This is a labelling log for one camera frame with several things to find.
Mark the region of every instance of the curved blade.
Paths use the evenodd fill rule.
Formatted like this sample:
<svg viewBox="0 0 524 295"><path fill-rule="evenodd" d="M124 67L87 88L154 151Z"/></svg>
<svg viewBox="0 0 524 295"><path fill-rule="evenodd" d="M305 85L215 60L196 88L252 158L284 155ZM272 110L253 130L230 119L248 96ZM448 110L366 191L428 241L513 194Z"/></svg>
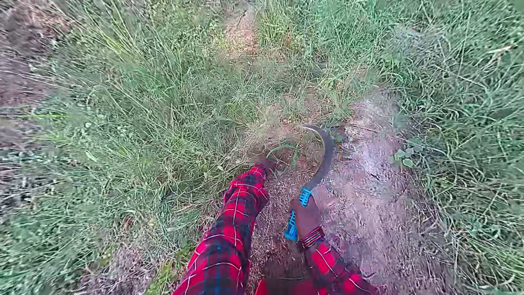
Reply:
<svg viewBox="0 0 524 295"><path fill-rule="evenodd" d="M333 157L334 143L329 134L327 134L324 130L316 126L304 124L300 125L300 127L314 131L318 135L320 135L320 138L322 139L322 145L324 146L324 157L322 159L322 164L320 164L320 168L317 170L313 178L303 186L303 188L311 191L317 184L320 183L320 181L324 178L324 176L331 167L331 158Z"/></svg>

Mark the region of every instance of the grass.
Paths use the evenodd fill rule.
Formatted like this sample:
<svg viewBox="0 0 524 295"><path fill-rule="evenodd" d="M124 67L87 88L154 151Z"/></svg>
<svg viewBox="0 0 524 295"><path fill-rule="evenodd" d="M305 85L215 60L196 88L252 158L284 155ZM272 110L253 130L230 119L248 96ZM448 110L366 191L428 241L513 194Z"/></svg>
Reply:
<svg viewBox="0 0 524 295"><path fill-rule="evenodd" d="M95 4L62 8L73 30L40 67L59 94L34 114L45 150L21 163L47 182L0 228L2 292L74 290L120 243L182 268L249 148L280 117L308 117L307 86L327 105L322 123L346 119L372 85L400 93L402 132L424 142L413 172L440 212L433 235L455 285L524 290L524 27L513 3L266 0L257 60L226 57L218 3Z"/></svg>

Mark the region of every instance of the red checkered fabric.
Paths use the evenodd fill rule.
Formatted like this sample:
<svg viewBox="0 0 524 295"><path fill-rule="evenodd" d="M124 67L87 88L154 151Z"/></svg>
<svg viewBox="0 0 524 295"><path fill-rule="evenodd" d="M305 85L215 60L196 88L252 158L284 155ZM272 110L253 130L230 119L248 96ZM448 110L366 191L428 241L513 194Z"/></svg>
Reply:
<svg viewBox="0 0 524 295"><path fill-rule="evenodd" d="M255 218L268 201L265 179L257 163L231 182L218 219L196 247L173 295L244 294ZM374 294L362 276L345 269L328 243L311 247L307 260L318 294Z"/></svg>
<svg viewBox="0 0 524 295"><path fill-rule="evenodd" d="M313 283L318 295L378 294L377 289L357 271L349 271L339 253L326 241L307 250L306 260L312 267Z"/></svg>

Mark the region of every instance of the plaid shirt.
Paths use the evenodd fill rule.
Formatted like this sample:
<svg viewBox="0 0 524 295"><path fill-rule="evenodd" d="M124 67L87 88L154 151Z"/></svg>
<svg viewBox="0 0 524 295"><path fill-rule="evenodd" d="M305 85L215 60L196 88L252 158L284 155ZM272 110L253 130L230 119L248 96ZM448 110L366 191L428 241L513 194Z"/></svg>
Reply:
<svg viewBox="0 0 524 295"><path fill-rule="evenodd" d="M196 247L173 295L244 294L255 218L268 201L265 180L265 169L257 163L231 182L218 219ZM311 247L307 260L318 294L375 293L362 276L345 269L326 242Z"/></svg>

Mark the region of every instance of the sickle handle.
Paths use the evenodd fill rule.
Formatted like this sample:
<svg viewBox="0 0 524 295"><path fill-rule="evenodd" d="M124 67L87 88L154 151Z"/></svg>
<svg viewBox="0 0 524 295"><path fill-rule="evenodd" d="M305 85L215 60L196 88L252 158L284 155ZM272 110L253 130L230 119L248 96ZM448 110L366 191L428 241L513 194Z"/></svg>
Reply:
<svg viewBox="0 0 524 295"><path fill-rule="evenodd" d="M310 195L312 195L312 193L309 190L302 188L302 192L300 193L300 197L298 198L302 206L306 207L308 205ZM292 241L298 240L297 225L295 223L295 211L294 210L291 210L291 216L289 216L289 220L288 220L288 228L284 232L284 236Z"/></svg>

